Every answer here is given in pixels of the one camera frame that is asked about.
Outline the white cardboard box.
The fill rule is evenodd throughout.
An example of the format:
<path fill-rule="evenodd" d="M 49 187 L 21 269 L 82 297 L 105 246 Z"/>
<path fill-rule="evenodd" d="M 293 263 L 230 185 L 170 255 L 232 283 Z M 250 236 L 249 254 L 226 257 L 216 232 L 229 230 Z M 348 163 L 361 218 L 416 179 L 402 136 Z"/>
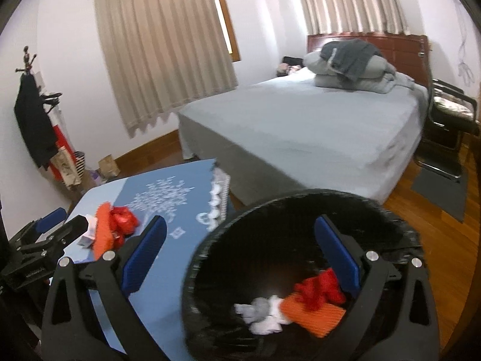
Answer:
<path fill-rule="evenodd" d="M 85 218 L 87 221 L 87 229 L 80 236 L 78 240 L 78 245 L 80 245 L 82 248 L 90 248 L 95 241 L 95 234 L 96 234 L 96 228 L 98 225 L 98 219 L 97 217 L 94 217 L 89 214 L 86 214 Z"/>

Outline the orange foam net large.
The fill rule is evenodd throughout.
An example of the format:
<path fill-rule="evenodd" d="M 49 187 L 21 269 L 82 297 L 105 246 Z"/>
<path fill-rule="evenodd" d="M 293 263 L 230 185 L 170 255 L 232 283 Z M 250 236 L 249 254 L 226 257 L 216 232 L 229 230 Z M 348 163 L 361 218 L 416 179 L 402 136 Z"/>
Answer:
<path fill-rule="evenodd" d="M 110 227 L 110 210 L 111 204 L 105 202 L 99 206 L 95 214 L 97 225 L 92 247 L 95 260 L 99 260 L 105 252 L 114 247 L 114 236 Z"/>

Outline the orange foam net small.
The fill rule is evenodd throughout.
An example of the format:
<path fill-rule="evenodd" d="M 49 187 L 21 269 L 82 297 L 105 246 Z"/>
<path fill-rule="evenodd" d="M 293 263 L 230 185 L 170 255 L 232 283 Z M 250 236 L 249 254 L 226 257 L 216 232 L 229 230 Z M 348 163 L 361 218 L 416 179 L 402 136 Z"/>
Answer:
<path fill-rule="evenodd" d="M 346 311 L 330 303 L 320 309 L 309 311 L 293 293 L 280 303 L 280 311 L 290 321 L 298 324 L 315 337 L 326 337 L 342 321 Z"/>

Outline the red knit glove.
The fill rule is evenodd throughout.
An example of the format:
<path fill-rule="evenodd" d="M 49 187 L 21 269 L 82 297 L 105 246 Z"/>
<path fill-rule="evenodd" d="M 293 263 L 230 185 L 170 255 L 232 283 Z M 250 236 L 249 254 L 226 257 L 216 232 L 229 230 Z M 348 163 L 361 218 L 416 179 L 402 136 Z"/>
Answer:
<path fill-rule="evenodd" d="M 346 302 L 332 268 L 322 270 L 317 276 L 296 284 L 294 292 L 296 301 L 308 311 L 318 311 L 326 303 L 339 307 Z"/>

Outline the red plastic bag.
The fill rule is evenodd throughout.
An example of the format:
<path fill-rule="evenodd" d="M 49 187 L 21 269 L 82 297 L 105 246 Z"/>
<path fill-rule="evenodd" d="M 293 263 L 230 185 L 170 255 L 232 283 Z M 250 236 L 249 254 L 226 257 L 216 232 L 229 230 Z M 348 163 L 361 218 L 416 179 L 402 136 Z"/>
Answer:
<path fill-rule="evenodd" d="M 113 237 L 113 249 L 119 249 L 127 238 L 134 235 L 139 220 L 126 206 L 112 207 L 109 212 L 109 227 Z"/>

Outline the white tissue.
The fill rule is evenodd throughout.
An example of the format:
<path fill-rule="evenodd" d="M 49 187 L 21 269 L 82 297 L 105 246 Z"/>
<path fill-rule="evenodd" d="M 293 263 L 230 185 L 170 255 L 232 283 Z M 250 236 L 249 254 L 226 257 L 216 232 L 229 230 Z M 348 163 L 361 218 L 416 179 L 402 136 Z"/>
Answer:
<path fill-rule="evenodd" d="M 255 298 L 250 304 L 235 304 L 234 311 L 254 335 L 266 336 L 282 332 L 284 325 L 292 323 L 280 310 L 283 301 L 276 295 Z"/>

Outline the striped basket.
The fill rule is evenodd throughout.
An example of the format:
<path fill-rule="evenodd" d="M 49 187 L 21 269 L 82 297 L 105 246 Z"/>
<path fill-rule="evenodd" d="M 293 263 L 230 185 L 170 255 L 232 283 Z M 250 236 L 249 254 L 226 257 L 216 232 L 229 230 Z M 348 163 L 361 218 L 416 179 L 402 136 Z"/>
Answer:
<path fill-rule="evenodd" d="M 83 178 L 85 167 L 86 167 L 86 155 L 84 152 L 75 151 L 75 166 L 80 179 Z"/>

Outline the grey floor mat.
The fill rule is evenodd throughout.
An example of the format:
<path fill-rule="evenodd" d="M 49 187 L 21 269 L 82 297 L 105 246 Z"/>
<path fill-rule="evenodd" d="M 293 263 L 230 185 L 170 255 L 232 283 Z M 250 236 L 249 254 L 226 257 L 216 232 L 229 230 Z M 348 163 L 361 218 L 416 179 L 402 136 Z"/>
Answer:
<path fill-rule="evenodd" d="M 457 180 L 421 169 L 411 189 L 462 223 L 466 208 L 467 187 L 468 173 L 465 168 L 462 169 L 462 174 Z"/>

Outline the black hanging coat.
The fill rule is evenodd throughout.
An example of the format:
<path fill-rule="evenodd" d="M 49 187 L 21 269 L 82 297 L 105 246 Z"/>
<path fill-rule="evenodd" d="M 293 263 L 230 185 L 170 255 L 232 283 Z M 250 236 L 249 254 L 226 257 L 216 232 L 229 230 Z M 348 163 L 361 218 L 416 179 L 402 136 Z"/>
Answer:
<path fill-rule="evenodd" d="M 56 135 L 32 74 L 23 74 L 20 77 L 14 112 L 33 162 L 36 167 L 47 169 L 50 159 L 58 153 Z"/>

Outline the black office chair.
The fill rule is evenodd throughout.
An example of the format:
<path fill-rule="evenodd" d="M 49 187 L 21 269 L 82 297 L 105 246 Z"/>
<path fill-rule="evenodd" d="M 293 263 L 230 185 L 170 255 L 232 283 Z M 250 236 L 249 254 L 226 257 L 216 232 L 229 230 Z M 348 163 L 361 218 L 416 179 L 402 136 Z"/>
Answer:
<path fill-rule="evenodd" d="M 463 89 L 434 76 L 431 53 L 432 48 L 428 47 L 422 55 L 428 108 L 414 161 L 423 169 L 457 183 L 463 175 L 459 158 L 462 140 L 467 134 L 479 133 L 478 103 Z"/>

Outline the bed with grey sheet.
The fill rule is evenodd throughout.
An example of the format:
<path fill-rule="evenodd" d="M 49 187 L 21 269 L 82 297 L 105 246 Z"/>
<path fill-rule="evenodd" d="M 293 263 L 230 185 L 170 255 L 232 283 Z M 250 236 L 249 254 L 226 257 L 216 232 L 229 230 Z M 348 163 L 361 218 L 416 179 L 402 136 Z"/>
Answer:
<path fill-rule="evenodd" d="M 428 92 L 400 76 L 386 94 L 316 86 L 302 69 L 184 106 L 186 158 L 214 158 L 244 204 L 303 189 L 387 200 L 421 139 Z"/>

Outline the beige curtain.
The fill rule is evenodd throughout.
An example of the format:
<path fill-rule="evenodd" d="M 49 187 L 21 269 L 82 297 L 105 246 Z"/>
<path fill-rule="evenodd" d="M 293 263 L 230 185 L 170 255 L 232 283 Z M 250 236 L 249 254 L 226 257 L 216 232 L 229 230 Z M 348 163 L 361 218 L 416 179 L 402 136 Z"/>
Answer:
<path fill-rule="evenodd" d="M 214 0 L 94 0 L 103 57 L 129 135 L 238 85 Z"/>
<path fill-rule="evenodd" d="M 410 33 L 399 0 L 301 0 L 301 2 L 310 35 Z"/>

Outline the red wooden headboard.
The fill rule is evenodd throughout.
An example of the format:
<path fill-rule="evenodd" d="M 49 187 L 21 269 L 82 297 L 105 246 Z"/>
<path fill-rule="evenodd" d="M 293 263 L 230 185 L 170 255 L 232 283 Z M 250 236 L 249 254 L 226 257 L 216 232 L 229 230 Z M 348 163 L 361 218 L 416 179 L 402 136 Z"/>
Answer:
<path fill-rule="evenodd" d="M 426 35 L 391 33 L 326 33 L 307 36 L 307 51 L 317 51 L 331 41 L 359 38 L 375 45 L 389 63 L 428 88 L 431 82 L 430 44 Z"/>

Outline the dark grey towel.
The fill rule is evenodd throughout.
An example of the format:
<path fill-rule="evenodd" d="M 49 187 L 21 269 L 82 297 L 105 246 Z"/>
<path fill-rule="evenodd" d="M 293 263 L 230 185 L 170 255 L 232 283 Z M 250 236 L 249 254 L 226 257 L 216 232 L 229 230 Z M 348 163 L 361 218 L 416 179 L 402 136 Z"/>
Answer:
<path fill-rule="evenodd" d="M 382 53 L 372 43 L 359 38 L 328 42 L 320 50 L 320 57 L 328 67 L 350 81 L 361 77 L 373 56 L 382 57 Z"/>

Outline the black bag beside bed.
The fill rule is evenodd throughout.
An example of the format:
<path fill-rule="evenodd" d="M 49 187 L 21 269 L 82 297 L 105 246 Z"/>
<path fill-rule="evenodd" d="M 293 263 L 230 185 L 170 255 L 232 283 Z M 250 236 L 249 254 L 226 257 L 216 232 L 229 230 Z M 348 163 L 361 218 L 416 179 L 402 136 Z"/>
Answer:
<path fill-rule="evenodd" d="M 284 56 L 276 69 L 277 77 L 285 77 L 295 73 L 304 67 L 302 58 Z"/>

